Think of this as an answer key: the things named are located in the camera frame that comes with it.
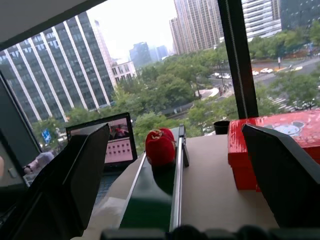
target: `conveyor belt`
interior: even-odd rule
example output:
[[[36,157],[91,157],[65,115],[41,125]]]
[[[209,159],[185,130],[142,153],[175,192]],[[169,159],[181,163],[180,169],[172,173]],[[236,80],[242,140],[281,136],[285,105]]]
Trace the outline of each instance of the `conveyor belt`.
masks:
[[[182,171],[189,165],[183,125],[171,129],[176,141],[175,167],[154,178],[144,154],[132,184],[120,228],[158,228],[164,231],[180,225]]]

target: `overcast sky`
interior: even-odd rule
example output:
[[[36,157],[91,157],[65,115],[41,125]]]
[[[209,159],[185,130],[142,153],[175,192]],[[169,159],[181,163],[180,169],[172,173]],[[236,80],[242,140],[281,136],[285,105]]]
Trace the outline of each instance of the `overcast sky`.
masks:
[[[112,58],[127,59],[140,42],[173,48],[169,20],[177,16],[174,0],[107,0],[88,14],[99,21]]]

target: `blue sign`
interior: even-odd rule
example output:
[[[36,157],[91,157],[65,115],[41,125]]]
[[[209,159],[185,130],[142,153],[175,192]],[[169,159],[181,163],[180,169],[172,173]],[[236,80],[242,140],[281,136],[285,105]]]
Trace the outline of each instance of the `blue sign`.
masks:
[[[42,132],[42,137],[46,144],[50,143],[51,135],[47,128]]]

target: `table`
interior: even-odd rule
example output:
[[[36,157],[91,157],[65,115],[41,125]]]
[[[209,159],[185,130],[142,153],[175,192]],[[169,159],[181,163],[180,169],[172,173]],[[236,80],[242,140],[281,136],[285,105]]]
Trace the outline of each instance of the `table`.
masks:
[[[222,228],[237,231],[246,224],[263,228],[278,225],[261,192],[238,191],[228,164],[227,135],[187,139],[190,166],[182,178],[182,224],[201,231]],[[132,163],[110,187],[93,210],[83,240],[99,240],[106,228],[118,228],[141,157]]]

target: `white building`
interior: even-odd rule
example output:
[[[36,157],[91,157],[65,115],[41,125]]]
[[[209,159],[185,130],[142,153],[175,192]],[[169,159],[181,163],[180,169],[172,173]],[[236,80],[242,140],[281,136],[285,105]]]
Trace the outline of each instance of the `white building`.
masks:
[[[133,61],[123,62],[121,60],[113,62],[112,73],[117,83],[120,80],[131,79],[137,75]]]
[[[271,37],[281,32],[279,0],[242,0],[248,41],[254,37]]]

